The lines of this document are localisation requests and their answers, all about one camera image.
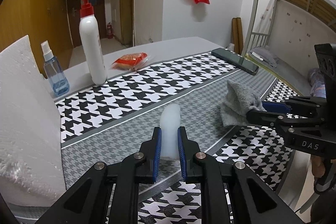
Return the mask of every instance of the black phone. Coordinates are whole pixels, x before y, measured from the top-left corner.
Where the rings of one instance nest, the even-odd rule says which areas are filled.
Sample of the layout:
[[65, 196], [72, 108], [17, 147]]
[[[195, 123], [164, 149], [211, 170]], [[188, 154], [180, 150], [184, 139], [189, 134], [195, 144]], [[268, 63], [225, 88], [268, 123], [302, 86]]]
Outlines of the black phone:
[[252, 63], [251, 61], [248, 61], [244, 57], [229, 51], [225, 48], [217, 48], [213, 51], [211, 51], [211, 54], [213, 56], [216, 56], [222, 60], [227, 61], [228, 63], [237, 66], [238, 68], [246, 71], [247, 73], [251, 75], [256, 75], [258, 72], [259, 67]]

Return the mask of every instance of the human hand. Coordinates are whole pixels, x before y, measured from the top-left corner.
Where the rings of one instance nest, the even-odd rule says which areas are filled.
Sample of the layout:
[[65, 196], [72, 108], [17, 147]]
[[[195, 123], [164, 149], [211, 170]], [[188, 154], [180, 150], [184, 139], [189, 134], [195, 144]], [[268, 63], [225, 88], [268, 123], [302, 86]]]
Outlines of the human hand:
[[314, 177], [320, 178], [324, 175], [326, 169], [324, 167], [323, 160], [324, 159], [319, 156], [310, 156], [311, 172], [313, 173]]

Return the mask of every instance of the bed post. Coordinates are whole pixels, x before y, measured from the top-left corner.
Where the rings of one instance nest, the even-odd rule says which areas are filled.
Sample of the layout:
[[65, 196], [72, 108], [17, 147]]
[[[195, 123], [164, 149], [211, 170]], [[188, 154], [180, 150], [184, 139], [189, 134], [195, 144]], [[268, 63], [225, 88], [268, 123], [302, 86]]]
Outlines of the bed post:
[[245, 56], [249, 49], [251, 33], [253, 31], [254, 21], [255, 21], [256, 14], [257, 14], [257, 7], [258, 7], [258, 0], [253, 0], [250, 24], [249, 24], [249, 28], [247, 29], [247, 35], [246, 35], [243, 51], [241, 52], [241, 56]]
[[266, 39], [265, 45], [268, 45], [269, 37], [271, 36], [271, 32], [273, 29], [273, 24], [274, 24], [274, 18], [275, 18], [275, 13], [277, 11], [277, 4], [279, 0], [274, 0], [274, 6], [273, 6], [273, 12], [272, 12], [272, 18], [271, 18], [271, 24], [269, 25], [269, 30], [268, 30], [268, 37]]

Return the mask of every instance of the blue transparent spray bottle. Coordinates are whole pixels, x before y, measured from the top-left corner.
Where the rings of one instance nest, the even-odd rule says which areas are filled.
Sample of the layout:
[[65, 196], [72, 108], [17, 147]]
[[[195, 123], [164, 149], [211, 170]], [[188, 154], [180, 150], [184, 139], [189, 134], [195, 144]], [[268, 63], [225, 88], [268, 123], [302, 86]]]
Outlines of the blue transparent spray bottle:
[[48, 41], [43, 42], [41, 47], [45, 60], [44, 71], [47, 74], [51, 88], [55, 92], [56, 97], [62, 96], [69, 91], [69, 82], [63, 73], [57, 57], [53, 55]]

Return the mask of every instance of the red pump nozzle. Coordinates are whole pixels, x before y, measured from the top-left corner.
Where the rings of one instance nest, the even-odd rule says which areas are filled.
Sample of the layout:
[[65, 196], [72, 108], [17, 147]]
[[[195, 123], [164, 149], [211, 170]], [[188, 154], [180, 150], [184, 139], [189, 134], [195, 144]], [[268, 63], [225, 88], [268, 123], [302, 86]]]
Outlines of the red pump nozzle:
[[80, 9], [80, 14], [81, 17], [87, 17], [95, 14], [89, 0], [83, 0], [83, 4], [81, 5]]

